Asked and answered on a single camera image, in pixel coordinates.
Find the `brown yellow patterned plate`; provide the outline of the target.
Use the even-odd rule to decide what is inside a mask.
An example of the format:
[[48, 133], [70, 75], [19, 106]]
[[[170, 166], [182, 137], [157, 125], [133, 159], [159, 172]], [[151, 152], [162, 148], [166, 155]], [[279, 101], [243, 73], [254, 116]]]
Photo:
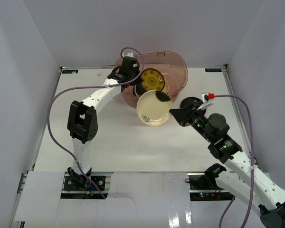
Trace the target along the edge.
[[169, 86], [161, 72], [154, 68], [145, 69], [141, 75], [142, 83], [139, 85], [140, 90], [144, 93], [151, 90], [168, 93]]

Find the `cream plate with black mark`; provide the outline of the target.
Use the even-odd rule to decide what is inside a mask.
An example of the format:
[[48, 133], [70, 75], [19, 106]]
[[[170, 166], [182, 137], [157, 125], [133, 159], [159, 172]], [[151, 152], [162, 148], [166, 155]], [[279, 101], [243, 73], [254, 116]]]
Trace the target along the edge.
[[139, 98], [136, 111], [144, 124], [160, 126], [170, 119], [172, 105], [172, 100], [164, 92], [151, 90]]

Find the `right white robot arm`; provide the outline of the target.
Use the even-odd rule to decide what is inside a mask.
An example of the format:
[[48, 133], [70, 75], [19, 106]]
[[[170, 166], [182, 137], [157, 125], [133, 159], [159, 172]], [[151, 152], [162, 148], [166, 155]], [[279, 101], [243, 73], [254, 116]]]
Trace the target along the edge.
[[271, 181], [228, 135], [229, 125], [221, 114], [205, 117], [197, 108], [170, 109], [182, 127], [192, 126], [209, 142], [210, 153], [220, 164], [210, 166], [205, 184], [223, 188], [248, 205], [266, 228], [285, 228], [285, 190]]

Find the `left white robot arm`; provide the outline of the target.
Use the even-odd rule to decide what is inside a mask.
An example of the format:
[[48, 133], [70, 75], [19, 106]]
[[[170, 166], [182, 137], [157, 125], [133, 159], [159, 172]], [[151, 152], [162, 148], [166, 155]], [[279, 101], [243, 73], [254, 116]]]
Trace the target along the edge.
[[73, 142], [73, 154], [76, 156], [70, 175], [76, 175], [75, 185], [82, 190], [91, 184], [88, 173], [91, 171], [91, 141], [98, 131], [97, 116], [101, 109], [116, 95], [120, 94], [139, 75], [139, 63], [134, 57], [126, 56], [122, 65], [113, 71], [102, 87], [82, 101], [73, 101], [70, 106], [67, 129]]

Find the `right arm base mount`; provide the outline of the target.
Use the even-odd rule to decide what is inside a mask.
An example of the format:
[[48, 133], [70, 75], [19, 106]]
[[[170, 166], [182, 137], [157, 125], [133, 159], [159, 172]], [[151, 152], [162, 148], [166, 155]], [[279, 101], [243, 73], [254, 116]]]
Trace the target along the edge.
[[185, 182], [189, 185], [191, 202], [230, 201], [233, 198], [230, 192], [218, 187], [204, 174], [189, 175]]

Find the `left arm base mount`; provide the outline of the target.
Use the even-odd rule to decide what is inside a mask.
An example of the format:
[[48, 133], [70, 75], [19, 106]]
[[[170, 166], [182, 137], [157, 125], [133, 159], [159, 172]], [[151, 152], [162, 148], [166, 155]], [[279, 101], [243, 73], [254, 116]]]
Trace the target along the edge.
[[104, 200], [108, 195], [107, 177], [105, 175], [91, 175], [91, 170], [86, 174], [97, 186], [92, 184], [84, 175], [74, 172], [69, 167], [65, 173], [61, 199], [71, 200]]

